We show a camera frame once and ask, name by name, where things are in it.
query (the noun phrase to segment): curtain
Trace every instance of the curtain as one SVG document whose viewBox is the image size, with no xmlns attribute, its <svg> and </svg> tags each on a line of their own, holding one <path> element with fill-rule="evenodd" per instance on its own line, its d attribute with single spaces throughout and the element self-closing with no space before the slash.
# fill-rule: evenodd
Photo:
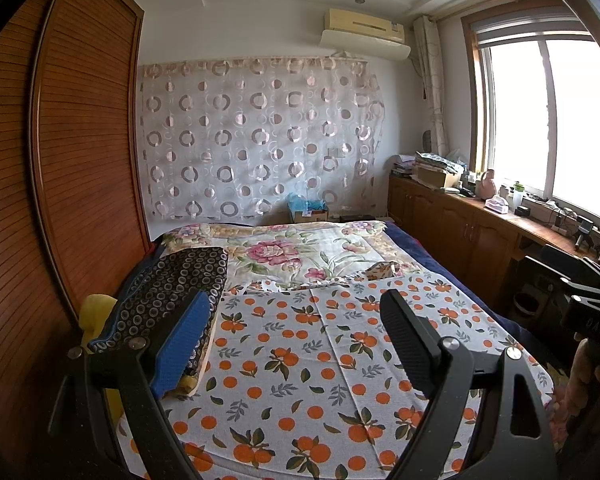
<svg viewBox="0 0 600 480">
<path fill-rule="evenodd" d="M 297 193 L 375 208 L 384 104 L 368 62 L 275 57 L 141 67 L 143 202 L 154 218 L 236 221 Z"/>
<path fill-rule="evenodd" d="M 431 23 L 427 16 L 421 16 L 413 22 L 413 30 L 429 109 L 432 147 L 437 154 L 446 156 L 449 152 L 449 142 L 442 118 L 445 105 L 445 79 L 442 72 L 438 26 Z"/>
</svg>

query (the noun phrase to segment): wooden wardrobe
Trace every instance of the wooden wardrobe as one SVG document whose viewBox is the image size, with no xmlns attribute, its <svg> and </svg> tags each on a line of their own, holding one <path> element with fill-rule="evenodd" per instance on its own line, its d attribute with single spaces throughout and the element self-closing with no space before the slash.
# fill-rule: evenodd
<svg viewBox="0 0 600 480">
<path fill-rule="evenodd" d="M 133 0 L 26 0 L 0 32 L 0 456 L 32 460 L 78 313 L 148 251 Z"/>
</svg>

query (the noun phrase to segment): orange print fabric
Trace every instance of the orange print fabric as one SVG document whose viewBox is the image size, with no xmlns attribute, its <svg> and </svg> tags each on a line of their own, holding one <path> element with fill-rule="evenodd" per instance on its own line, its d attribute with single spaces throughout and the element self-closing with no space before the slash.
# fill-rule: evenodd
<svg viewBox="0 0 600 480">
<path fill-rule="evenodd" d="M 380 320 L 379 298 L 389 288 L 440 335 L 471 350 L 520 348 L 543 403 L 550 400 L 553 385 L 542 367 L 437 274 L 225 296 L 197 393 L 162 400 L 203 479 L 381 480 L 389 474 L 428 403 Z M 480 391 L 472 390 L 441 478 L 460 469 L 479 407 Z M 118 438 L 131 471 L 145 475 L 124 417 Z"/>
</svg>

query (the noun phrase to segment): white wall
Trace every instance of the white wall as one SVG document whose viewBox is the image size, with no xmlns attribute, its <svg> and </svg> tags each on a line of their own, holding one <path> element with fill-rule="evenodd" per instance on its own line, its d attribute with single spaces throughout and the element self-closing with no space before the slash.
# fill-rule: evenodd
<svg viewBox="0 0 600 480">
<path fill-rule="evenodd" d="M 469 63 L 460 18 L 438 22 L 442 63 L 445 70 L 445 130 L 451 150 L 469 160 L 471 151 L 471 96 Z"/>
<path fill-rule="evenodd" d="M 200 9 L 145 14 L 139 63 L 251 56 L 316 56 L 328 7 L 307 2 L 213 4 Z M 385 119 L 377 155 L 378 211 L 386 210 L 388 159 L 422 145 L 422 80 L 410 60 L 371 59 L 382 91 Z M 157 236 L 152 229 L 152 237 Z"/>
</svg>

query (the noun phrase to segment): metal bolt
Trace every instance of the metal bolt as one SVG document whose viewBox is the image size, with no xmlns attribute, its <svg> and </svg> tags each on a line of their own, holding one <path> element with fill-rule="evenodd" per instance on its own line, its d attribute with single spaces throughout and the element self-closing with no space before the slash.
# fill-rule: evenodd
<svg viewBox="0 0 600 480">
<path fill-rule="evenodd" d="M 81 355 L 82 355 L 82 347 L 81 346 L 74 346 L 73 348 L 69 349 L 69 351 L 66 353 L 66 356 L 69 359 L 77 359 Z"/>
<path fill-rule="evenodd" d="M 442 339 L 442 346 L 447 350 L 458 350 L 460 348 L 460 342 L 455 337 L 444 337 Z"/>
<path fill-rule="evenodd" d="M 522 357 L 522 352 L 518 350 L 515 346 L 510 346 L 507 348 L 507 355 L 514 360 L 518 360 Z"/>
<path fill-rule="evenodd" d="M 129 340 L 129 348 L 132 350 L 141 350 L 146 346 L 146 339 L 144 337 L 135 337 Z"/>
</svg>

